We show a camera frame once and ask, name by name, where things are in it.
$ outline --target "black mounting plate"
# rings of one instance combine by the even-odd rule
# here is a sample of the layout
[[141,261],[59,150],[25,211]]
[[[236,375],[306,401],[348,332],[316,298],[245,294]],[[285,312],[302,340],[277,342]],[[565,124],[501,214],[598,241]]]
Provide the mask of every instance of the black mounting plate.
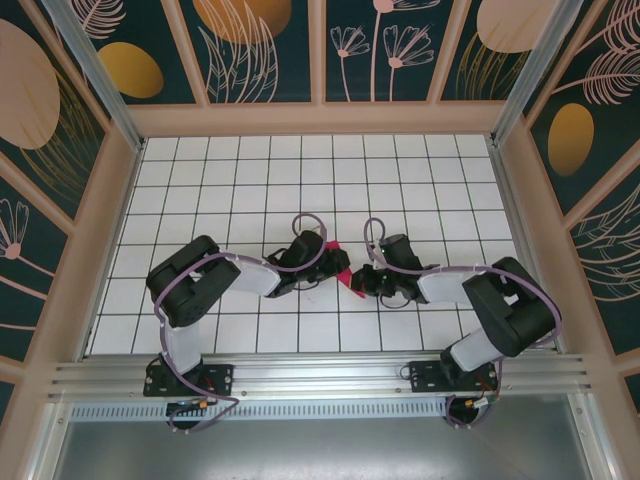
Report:
[[[233,385],[233,365],[202,365],[197,387],[217,395],[231,395]],[[146,370],[147,377],[142,391],[145,397],[193,397],[202,396],[182,384],[166,368],[150,365]]]
[[492,363],[482,365],[473,372],[460,377],[456,385],[451,385],[442,373],[439,360],[409,362],[408,367],[413,393],[481,392],[482,385],[478,381],[478,375],[494,390],[498,388],[496,370]]

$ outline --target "yellow circle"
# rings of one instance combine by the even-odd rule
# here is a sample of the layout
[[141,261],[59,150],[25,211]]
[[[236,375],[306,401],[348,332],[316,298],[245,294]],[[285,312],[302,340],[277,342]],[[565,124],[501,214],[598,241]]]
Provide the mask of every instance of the yellow circle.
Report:
[[0,137],[36,149],[53,136],[60,90],[47,54],[29,35],[0,19]]
[[151,56],[130,43],[114,42],[98,52],[116,88],[134,98],[157,95],[164,86],[162,71]]
[[593,143],[593,118],[582,105],[562,107],[549,129],[549,163],[565,177],[573,175],[584,163]]
[[261,36],[249,33],[255,27],[245,3],[256,24],[258,19],[264,20],[272,37],[282,33],[291,18],[291,0],[193,0],[200,19],[218,37],[237,44],[258,43]]
[[535,47],[557,0],[483,0],[478,10],[478,37],[499,53],[527,52]]

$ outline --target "ventilation grille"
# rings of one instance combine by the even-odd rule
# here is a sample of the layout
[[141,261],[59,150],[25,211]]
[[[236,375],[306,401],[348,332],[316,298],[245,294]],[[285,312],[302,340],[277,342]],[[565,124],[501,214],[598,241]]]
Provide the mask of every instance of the ventilation grille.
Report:
[[[166,403],[76,404],[71,421],[122,422],[165,421]],[[222,408],[212,406],[179,417],[212,418]],[[295,402],[242,402],[226,418],[229,420],[322,420],[337,418],[413,418],[444,416],[445,400],[420,398],[403,400],[324,400]]]

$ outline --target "white grid floor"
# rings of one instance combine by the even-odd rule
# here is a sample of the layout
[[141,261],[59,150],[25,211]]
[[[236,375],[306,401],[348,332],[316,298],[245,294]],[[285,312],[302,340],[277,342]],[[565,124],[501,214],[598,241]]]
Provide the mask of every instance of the white grid floor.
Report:
[[[480,135],[151,138],[86,353],[157,353],[151,268],[202,234],[269,255],[300,211],[322,218],[354,272],[370,215],[407,233],[423,265],[516,256]],[[203,353],[352,352],[441,350],[479,322],[455,304],[389,310],[330,280],[279,299],[228,292],[200,326]]]

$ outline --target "purple cable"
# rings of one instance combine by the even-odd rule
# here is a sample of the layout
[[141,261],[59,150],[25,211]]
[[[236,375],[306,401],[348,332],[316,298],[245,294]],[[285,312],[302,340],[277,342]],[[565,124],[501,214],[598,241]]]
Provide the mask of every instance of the purple cable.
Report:
[[[485,272],[485,273],[495,273],[502,277],[508,278],[510,280],[513,280],[517,284],[521,285],[522,287],[526,288],[527,290],[532,292],[534,295],[536,295],[540,300],[544,302],[544,304],[547,306],[547,308],[551,311],[551,314],[553,315],[553,319],[556,324],[553,334],[551,334],[551,336],[547,338],[538,340],[532,345],[532,347],[540,347],[542,345],[546,345],[547,343],[553,342],[556,338],[558,338],[558,335],[560,335],[560,331],[562,330],[562,316],[560,315],[560,310],[558,310],[558,307],[556,306],[556,304],[553,303],[553,300],[551,300],[551,298],[545,292],[540,290],[531,282],[528,282],[524,278],[514,275],[513,273],[501,270],[499,268],[490,267],[488,265],[479,265],[474,267],[469,267],[469,266],[436,267],[431,270],[407,270],[405,268],[399,268],[393,265],[389,265],[385,261],[385,259],[377,255],[376,252],[371,247],[371,239],[369,238],[367,229],[371,227],[371,225],[374,222],[380,225],[380,227],[382,228],[382,233],[380,234],[380,238],[384,238],[386,234],[386,227],[384,225],[384,222],[380,218],[371,217],[364,223],[363,235],[364,235],[365,246],[367,248],[367,253],[369,254],[369,258],[372,261],[375,260],[380,265],[382,265],[385,268],[388,268],[389,270],[392,270],[398,273],[407,274],[407,275],[434,275],[437,273]],[[502,360],[503,359],[504,359],[504,356],[498,360],[498,374],[497,374],[498,389],[496,390],[496,394],[500,391],[500,385],[502,384]],[[452,395],[447,398],[447,404],[445,407],[445,420],[449,425],[452,425],[452,426],[464,425],[463,422],[458,421],[457,419],[453,418],[449,414],[449,409],[451,408],[451,404],[453,403],[453,400],[455,398],[456,398],[455,395]],[[481,422],[483,422],[490,410],[491,410],[491,405],[487,406],[487,410],[485,411],[484,415],[482,415],[482,417],[480,417],[478,420],[474,421],[473,424],[479,425]]]
[[322,246],[320,247],[320,250],[318,250],[318,253],[311,260],[309,260],[307,263],[305,263],[304,265],[301,265],[299,267],[293,267],[293,268],[279,267],[277,265],[273,265],[271,263],[268,263],[266,260],[259,260],[257,258],[249,257],[247,255],[237,255],[235,253],[229,253],[229,252],[223,253],[223,252],[220,252],[220,253],[216,253],[216,254],[210,255],[208,257],[205,257],[205,258],[203,258],[201,260],[198,260],[196,263],[191,265],[188,269],[186,269],[184,272],[180,273],[176,278],[174,278],[169,283],[169,285],[167,285],[165,287],[165,289],[160,293],[160,295],[158,295],[158,298],[156,299],[154,307],[153,307],[153,313],[155,313],[156,317],[158,317],[158,319],[160,320],[160,345],[162,346],[162,356],[164,357],[164,360],[167,363],[167,365],[169,366],[169,368],[171,369],[171,372],[175,375],[175,377],[178,380],[180,380],[180,382],[182,384],[184,384],[185,386],[187,386],[189,389],[193,390],[194,392],[197,392],[197,393],[201,394],[205,398],[214,398],[216,400],[224,400],[224,401],[227,401],[227,402],[231,402],[231,405],[229,405],[227,408],[222,410],[220,413],[218,413],[211,420],[207,420],[206,422],[201,422],[198,425],[196,425],[195,427],[190,428],[190,429],[186,429],[186,430],[178,429],[174,425],[173,420],[174,420],[175,416],[178,415],[180,412],[188,410],[188,407],[184,408],[184,409],[176,410],[176,412],[174,412],[173,415],[171,415],[169,417],[169,426],[171,426],[171,428],[173,429],[174,433],[180,432],[180,433],[183,433],[184,435],[188,435],[189,432],[198,432],[200,430],[204,430],[205,428],[207,428],[207,427],[213,425],[214,423],[216,423],[222,416],[226,415],[233,408],[235,408],[240,403],[240,400],[238,400],[237,398],[234,398],[234,397],[227,397],[225,395],[218,395],[218,394],[215,394],[215,393],[208,392],[207,390],[204,390],[204,389],[202,389],[200,387],[197,387],[196,385],[192,384],[191,382],[189,382],[189,380],[187,380],[186,378],[184,378],[182,376],[182,374],[178,371],[178,368],[176,367],[176,364],[174,363],[174,361],[171,358],[171,355],[169,353],[169,348],[168,348],[168,345],[167,345],[167,337],[166,337],[167,319],[162,314],[162,311],[160,310],[160,305],[162,304],[164,299],[167,297],[169,292],[178,283],[180,283],[182,280],[184,280],[188,275],[190,275],[191,273],[195,272],[198,268],[202,267],[203,265],[206,265],[207,263],[212,262],[214,260],[218,260],[220,258],[226,258],[228,260],[242,260],[244,262],[249,262],[249,263],[255,263],[255,264],[258,264],[258,265],[262,265],[262,266],[264,266],[266,268],[270,268],[271,270],[275,270],[275,271],[279,271],[279,272],[286,272],[286,273],[295,273],[295,272],[299,272],[301,270],[304,270],[305,268],[310,267],[324,253],[325,247],[327,245],[327,228],[324,225],[324,223],[322,222],[322,220],[320,220],[320,218],[317,217],[316,215],[313,215],[312,213],[300,213],[300,214],[296,215],[293,218],[293,222],[291,223],[291,227],[293,228],[294,232],[295,232],[295,223],[296,223],[296,221],[298,219],[302,218],[302,217],[313,218],[315,221],[317,221],[318,224],[320,225],[320,236],[322,237]]

